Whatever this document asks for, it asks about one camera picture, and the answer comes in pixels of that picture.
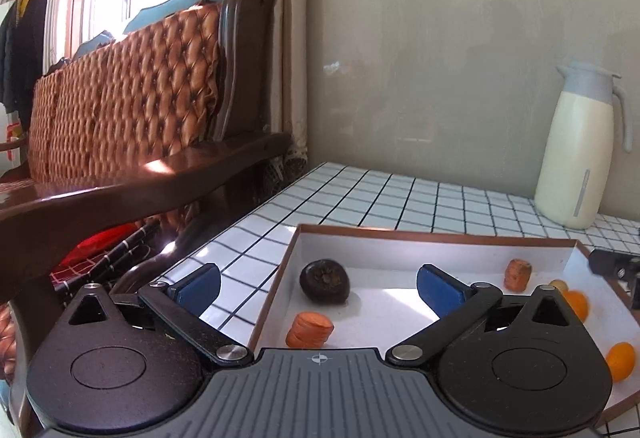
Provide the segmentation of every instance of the table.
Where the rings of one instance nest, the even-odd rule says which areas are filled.
[[[274,274],[298,224],[532,238],[573,238],[587,247],[640,254],[640,223],[598,215],[592,227],[565,229],[533,201],[455,184],[327,162],[245,216],[160,279],[174,283],[205,263],[222,272],[220,296],[200,317],[236,341],[249,340]],[[603,434],[640,438],[638,408]]]

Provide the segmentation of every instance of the gray wall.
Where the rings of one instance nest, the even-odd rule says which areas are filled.
[[[622,73],[635,150],[602,204],[640,215],[640,0],[308,0],[312,162],[532,196],[571,59]]]

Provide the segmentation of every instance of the yellow garment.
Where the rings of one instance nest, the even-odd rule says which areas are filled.
[[[29,0],[18,0],[18,19],[20,20],[24,16],[24,11],[27,10],[27,4]]]

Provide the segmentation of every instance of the dried plum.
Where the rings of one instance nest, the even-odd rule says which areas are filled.
[[[344,267],[333,259],[318,259],[300,273],[300,288],[315,303],[344,303],[351,290]]]

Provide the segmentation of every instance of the hanging clothes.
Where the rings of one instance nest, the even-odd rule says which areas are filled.
[[[0,4],[0,24],[2,23],[7,13],[9,12],[9,9],[11,9],[14,3],[15,3],[15,0],[9,0],[8,2]]]
[[[18,7],[14,0],[0,23],[0,103],[7,113],[15,111],[12,59],[14,57],[14,31],[18,17]]]
[[[42,77],[44,48],[44,21],[47,0],[29,0],[24,16],[18,22],[14,35],[12,80],[15,108],[24,131],[31,125],[33,88]]]

